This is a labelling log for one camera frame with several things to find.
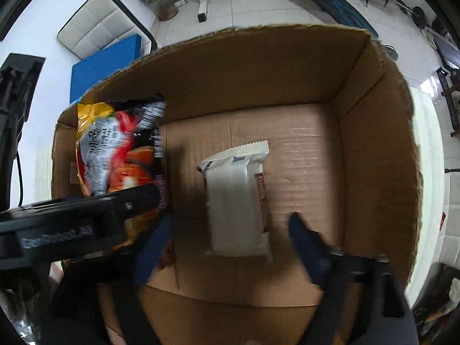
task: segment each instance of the snack bag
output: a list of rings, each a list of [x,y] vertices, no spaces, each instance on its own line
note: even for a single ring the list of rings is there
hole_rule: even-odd
[[[117,248],[132,244],[167,206],[162,140],[156,123],[165,106],[161,96],[78,104],[76,155],[83,194],[95,196],[147,183],[155,183],[160,191],[157,209],[125,222],[128,238]],[[166,258],[165,264],[171,261],[175,258]]]

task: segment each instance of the white packaged snack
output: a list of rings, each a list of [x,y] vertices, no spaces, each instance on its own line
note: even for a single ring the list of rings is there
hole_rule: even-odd
[[[224,150],[199,164],[208,192],[213,254],[271,259],[262,166],[268,152],[264,140]]]

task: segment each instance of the blue mat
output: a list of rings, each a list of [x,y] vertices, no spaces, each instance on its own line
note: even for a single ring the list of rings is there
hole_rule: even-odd
[[[115,71],[127,68],[140,54],[141,36],[136,34],[75,64],[70,81],[70,103],[80,100],[88,89]]]

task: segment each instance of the white mattress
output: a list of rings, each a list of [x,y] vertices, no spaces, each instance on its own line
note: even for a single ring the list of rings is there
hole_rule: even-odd
[[[152,42],[113,0],[87,0],[57,34],[58,40],[80,59],[139,34],[141,56],[149,54]]]

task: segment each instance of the cardboard box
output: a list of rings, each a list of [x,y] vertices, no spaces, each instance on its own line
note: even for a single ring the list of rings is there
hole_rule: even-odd
[[[156,92],[168,102],[162,133],[179,289],[174,271],[164,269],[142,300],[164,344],[297,342],[321,292],[291,248],[287,217],[293,211],[347,253],[385,253],[408,280],[420,208],[412,100],[397,67],[367,32],[321,25],[229,29],[144,57],[88,91],[83,102]],[[73,106],[57,122],[54,198],[81,194],[71,177],[76,126]],[[206,255],[197,164],[264,139],[273,262]],[[348,301],[349,324],[356,296]],[[110,302],[101,302],[109,318]]]

